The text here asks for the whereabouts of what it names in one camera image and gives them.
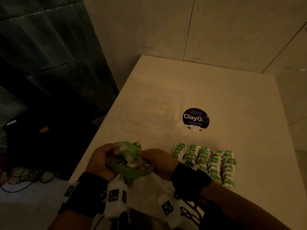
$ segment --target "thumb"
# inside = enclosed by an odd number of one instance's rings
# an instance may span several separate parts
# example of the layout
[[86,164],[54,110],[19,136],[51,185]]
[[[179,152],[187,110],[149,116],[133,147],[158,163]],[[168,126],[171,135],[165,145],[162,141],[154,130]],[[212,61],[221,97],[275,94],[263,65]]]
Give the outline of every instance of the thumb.
[[138,155],[140,158],[143,158],[143,159],[146,159],[152,162],[153,154],[151,152],[139,150]]

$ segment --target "wrist-mounted device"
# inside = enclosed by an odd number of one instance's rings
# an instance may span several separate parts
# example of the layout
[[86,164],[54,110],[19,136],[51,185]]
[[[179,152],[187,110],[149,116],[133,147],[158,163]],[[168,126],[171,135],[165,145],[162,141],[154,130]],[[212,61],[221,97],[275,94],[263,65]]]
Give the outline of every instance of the wrist-mounted device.
[[72,210],[79,214],[94,218],[97,213],[103,213],[107,196],[108,182],[95,174],[84,172],[77,182],[71,184],[64,194],[58,214]]
[[187,201],[196,201],[201,189],[209,185],[212,179],[198,165],[182,160],[175,168],[171,181],[179,198]]

